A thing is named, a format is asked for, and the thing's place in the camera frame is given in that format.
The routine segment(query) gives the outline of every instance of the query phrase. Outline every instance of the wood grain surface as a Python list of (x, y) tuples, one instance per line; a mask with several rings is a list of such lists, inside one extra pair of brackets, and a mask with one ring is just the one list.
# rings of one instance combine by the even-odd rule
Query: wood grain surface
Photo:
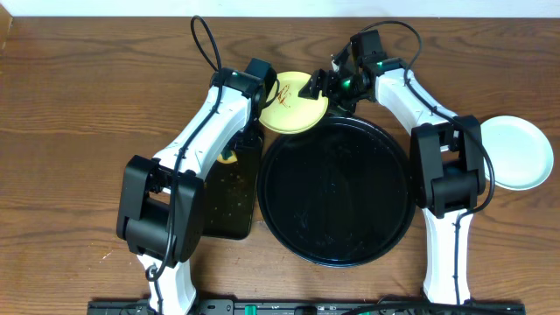
[[(481, 121), (528, 119), (559, 152), (560, 20), (405, 20), (425, 40), (416, 76), (441, 103)], [(331, 53), (373, 21), (207, 19), (224, 65), (243, 69), (257, 57), (278, 72), (307, 73), (328, 68)], [(188, 18), (14, 21), (0, 68), (0, 313), (83, 314), (91, 299), (149, 293), (141, 264), (116, 237), (117, 208), (129, 159), (164, 148), (206, 98), (212, 71), (188, 30)], [(408, 59), (417, 49), (397, 26), (384, 27), (382, 40), (391, 56)], [(357, 115), (408, 149), (385, 108), (362, 102)], [(267, 132), (266, 144), (275, 136)], [(497, 189), (469, 236), (474, 298), (521, 301), (535, 315), (560, 312), (559, 193), (558, 168), (530, 191)], [(284, 248), (255, 205), (245, 240), (201, 240), (192, 277), (203, 294), (237, 298), (419, 296), (425, 237), (417, 211), (381, 259), (329, 269)]]

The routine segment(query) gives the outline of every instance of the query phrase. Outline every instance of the yellow plate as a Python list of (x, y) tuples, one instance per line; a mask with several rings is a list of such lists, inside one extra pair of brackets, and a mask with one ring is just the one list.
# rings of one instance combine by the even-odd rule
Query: yellow plate
[[(328, 99), (322, 94), (317, 100), (298, 97), (299, 90), (311, 76), (307, 73), (285, 72), (278, 75), (278, 97), (262, 110), (259, 121), (268, 129), (282, 134), (295, 134), (313, 127), (323, 117)], [(270, 90), (268, 101), (274, 98), (277, 84)]]

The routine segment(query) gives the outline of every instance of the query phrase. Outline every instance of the black plate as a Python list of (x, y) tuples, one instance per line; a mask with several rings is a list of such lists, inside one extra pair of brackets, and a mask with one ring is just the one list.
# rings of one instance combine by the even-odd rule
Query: black plate
[(329, 117), (279, 137), (257, 187), (272, 234), (296, 255), (332, 267), (383, 256), (404, 236), (415, 210), (403, 149), (355, 118)]

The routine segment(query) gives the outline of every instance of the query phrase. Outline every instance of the black cable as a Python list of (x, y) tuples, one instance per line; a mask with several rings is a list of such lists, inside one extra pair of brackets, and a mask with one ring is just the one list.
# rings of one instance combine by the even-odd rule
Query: black cable
[(346, 311), (341, 315), (361, 315), (365, 312), (379, 312), (386, 310), (425, 310), (434, 312), (459, 312), (464, 314), (474, 315), (508, 315), (509, 313), (503, 311), (487, 310), (479, 307), (453, 305), (453, 304), (438, 304), (430, 302), (398, 302), (398, 303), (385, 303), (373, 304), (355, 308), (351, 311)]
[[(208, 34), (208, 37), (210, 38), (210, 42), (212, 43), (213, 52), (216, 55), (216, 63), (218, 63), (218, 67), (216, 67), (214, 65), (214, 63), (210, 60), (210, 58), (208, 58), (208, 55), (206, 54), (206, 52), (204, 51), (204, 49), (202, 49), (202, 46), (200, 45), (199, 39), (196, 37), (196, 31), (194, 30), (194, 22), (196, 20), (199, 20), (202, 23), (202, 26), (204, 26), (204, 29), (206, 30), (206, 34)], [(208, 62), (210, 67), (212, 67), (212, 69), (214, 71), (220, 70), (221, 69), (221, 58), (220, 58), (220, 53), (218, 52), (218, 46), (216, 45), (216, 41), (214, 40), (214, 35), (212, 35), (212, 32), (210, 31), (210, 28), (208, 27), (208, 24), (205, 22), (204, 18), (202, 18), (200, 16), (194, 16), (194, 17), (191, 18), (191, 34), (192, 34), (192, 39), (194, 39), (194, 43), (199, 48), (200, 53), (202, 53), (202, 57), (204, 57), (204, 59)]]
[[(212, 63), (212, 61), (210, 61), (207, 54), (204, 52), (204, 50), (200, 46), (200, 42), (196, 37), (196, 31), (194, 30), (194, 22), (196, 20), (199, 20), (206, 30), (206, 33), (207, 33), (207, 35), (210, 39), (210, 42), (212, 43), (214, 54), (216, 55), (216, 62), (218, 64), (218, 67), (216, 67), (214, 65), (214, 63)], [(196, 127), (196, 129), (192, 132), (192, 134), (186, 139), (183, 146), (178, 150), (177, 159), (175, 160), (175, 165), (173, 167), (172, 181), (171, 181), (171, 197), (170, 197), (170, 206), (169, 206), (169, 216), (168, 216), (168, 219), (167, 219), (167, 227), (168, 227), (167, 229), (169, 231), (169, 234), (167, 235), (167, 243), (166, 243), (166, 246), (165, 246), (164, 259), (162, 260), (162, 263), (159, 266), (159, 268), (154, 269), (155, 268), (155, 266), (154, 266), (153, 268), (150, 267), (146, 270), (146, 279), (150, 282), (156, 282), (155, 283), (156, 293), (157, 293), (157, 298), (158, 298), (159, 301), (161, 301), (162, 298), (161, 298), (161, 292), (159, 292), (158, 279), (164, 273), (165, 266), (167, 266), (167, 264), (169, 264), (169, 262), (170, 262), (170, 260), (172, 259), (172, 256), (173, 256), (173, 253), (172, 253), (173, 252), (173, 244), (174, 244), (173, 236), (174, 236), (174, 232), (175, 232), (174, 231), (174, 229), (175, 229), (175, 196), (177, 195), (177, 190), (179, 188), (179, 167), (181, 165), (181, 161), (185, 157), (185, 152), (188, 149), (189, 144), (191, 144), (193, 139), (199, 134), (199, 132), (202, 130), (202, 128), (204, 128), (204, 126), (210, 120), (212, 115), (215, 114), (218, 111), (218, 107), (220, 106), (220, 101), (221, 101), (221, 94), (222, 94), (222, 83), (223, 82), (222, 82), (221, 71), (220, 71), (221, 70), (221, 57), (220, 57), (220, 52), (218, 51), (218, 46), (216, 45), (216, 41), (214, 40), (214, 35), (212, 34), (210, 29), (208, 28), (207, 23), (200, 16), (192, 17), (192, 19), (191, 19), (191, 33), (192, 33), (192, 38), (194, 39), (194, 42), (196, 43), (196, 46), (199, 48), (200, 52), (202, 53), (202, 56), (206, 59), (206, 61), (208, 61), (208, 64), (210, 64), (210, 66), (215, 71), (218, 72), (218, 95), (216, 97), (216, 103), (212, 106), (212, 109), (210, 110), (208, 115), (202, 120), (202, 122)], [(159, 312), (161, 313), (161, 311), (162, 311), (161, 309), (163, 309), (163, 306), (161, 305), (161, 303), (159, 303), (158, 308), (160, 308)]]
[[(455, 222), (455, 255), (454, 255), (455, 266), (454, 266), (453, 278), (454, 278), (454, 281), (455, 281), (455, 296), (456, 296), (456, 299), (457, 299), (457, 304), (460, 305), (461, 301), (460, 301), (460, 298), (459, 298), (459, 276), (458, 276), (458, 269), (459, 269), (459, 267), (458, 267), (458, 265), (459, 265), (459, 229), (461, 227), (460, 223), (461, 223), (461, 220), (463, 218), (465, 218), (467, 215), (476, 214), (477, 212), (484, 210), (484, 208), (486, 208), (488, 206), (488, 204), (490, 203), (490, 201), (492, 200), (492, 197), (494, 196), (494, 190), (495, 190), (494, 167), (492, 165), (492, 161), (490, 160), (488, 152), (484, 148), (484, 145), (482, 144), (482, 141), (480, 139), (478, 139), (469, 129), (465, 128), (465, 126), (461, 122), (457, 121), (454, 117), (449, 117), (448, 115), (445, 115), (445, 114), (439, 112), (437, 107), (431, 106), (431, 104), (429, 104), (410, 84), (410, 79), (408, 77), (409, 70), (412, 68), (412, 66), (414, 65), (414, 63), (418, 59), (418, 56), (420, 56), (420, 53), (422, 52), (422, 48), (424, 47), (424, 42), (422, 41), (422, 37), (420, 36), (418, 31), (415, 30), (414, 27), (412, 27), (409, 24), (406, 24), (402, 21), (388, 20), (388, 21), (381, 21), (381, 22), (370, 24), (370, 25), (364, 27), (361, 30), (361, 32), (367, 31), (368, 29), (370, 29), (372, 27), (376, 27), (378, 25), (387, 25), (387, 24), (401, 25), (401, 26), (404, 26), (404, 27), (408, 28), (411, 32), (414, 33), (414, 35), (416, 35), (416, 38), (418, 40), (418, 50), (414, 54), (414, 57), (412, 57), (412, 59), (410, 60), (410, 63), (404, 69), (404, 75), (403, 75), (404, 84), (409, 88), (410, 92), (418, 100), (420, 100), (420, 102), (424, 106), (426, 106), (432, 112), (432, 114), (436, 114), (436, 115), (444, 118), (451, 125), (453, 125), (455, 129), (462, 131), (464, 134), (466, 134), (468, 137), (470, 137), (472, 139), (472, 141), (475, 143), (475, 145), (477, 146), (477, 148), (482, 153), (482, 156), (486, 160), (486, 165), (488, 167), (488, 177), (489, 177), (489, 181), (490, 181), (490, 186), (488, 188), (488, 195), (486, 196), (486, 199), (484, 200), (484, 202), (480, 206), (478, 206), (474, 209), (467, 210), (466, 212), (459, 215), (457, 217), (456, 222)], [(347, 49), (349, 46), (350, 46), (350, 43), (348, 43), (346, 45), (345, 49)]]

